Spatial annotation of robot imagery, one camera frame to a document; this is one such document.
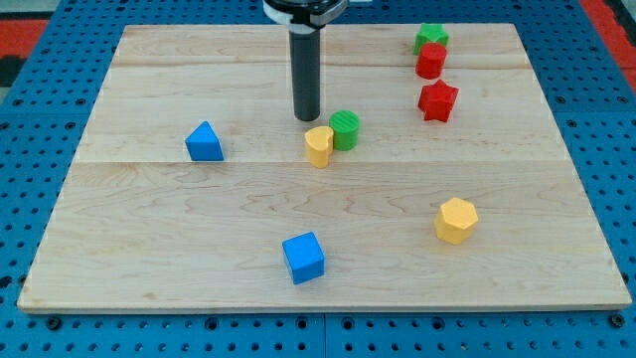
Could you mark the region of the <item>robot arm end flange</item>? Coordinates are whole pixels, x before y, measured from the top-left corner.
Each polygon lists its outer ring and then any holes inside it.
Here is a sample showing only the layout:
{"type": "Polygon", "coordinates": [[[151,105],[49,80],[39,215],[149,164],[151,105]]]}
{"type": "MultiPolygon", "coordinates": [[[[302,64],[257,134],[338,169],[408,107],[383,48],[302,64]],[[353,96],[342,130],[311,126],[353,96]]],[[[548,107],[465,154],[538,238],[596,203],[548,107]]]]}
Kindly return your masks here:
{"type": "Polygon", "coordinates": [[[340,17],[348,0],[263,0],[265,15],[294,34],[318,31],[340,17]]]}

